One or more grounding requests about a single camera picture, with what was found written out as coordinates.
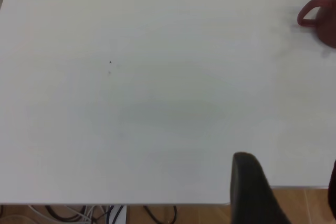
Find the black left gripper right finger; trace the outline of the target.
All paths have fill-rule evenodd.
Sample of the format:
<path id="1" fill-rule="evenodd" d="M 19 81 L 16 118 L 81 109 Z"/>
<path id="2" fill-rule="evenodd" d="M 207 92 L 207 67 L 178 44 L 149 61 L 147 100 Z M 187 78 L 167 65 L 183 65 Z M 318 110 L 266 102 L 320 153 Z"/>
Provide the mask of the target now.
<path id="1" fill-rule="evenodd" d="M 336 161 L 334 162 L 328 187 L 328 205 L 334 219 L 336 219 Z"/>

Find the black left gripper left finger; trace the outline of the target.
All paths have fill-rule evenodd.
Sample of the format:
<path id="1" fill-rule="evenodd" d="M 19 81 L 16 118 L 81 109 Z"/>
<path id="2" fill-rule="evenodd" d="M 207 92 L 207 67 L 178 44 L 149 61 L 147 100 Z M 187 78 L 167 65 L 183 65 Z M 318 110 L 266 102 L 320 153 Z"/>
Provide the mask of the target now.
<path id="1" fill-rule="evenodd" d="M 231 223 L 290 223 L 279 206 L 257 158 L 233 155 L 230 179 Z"/>

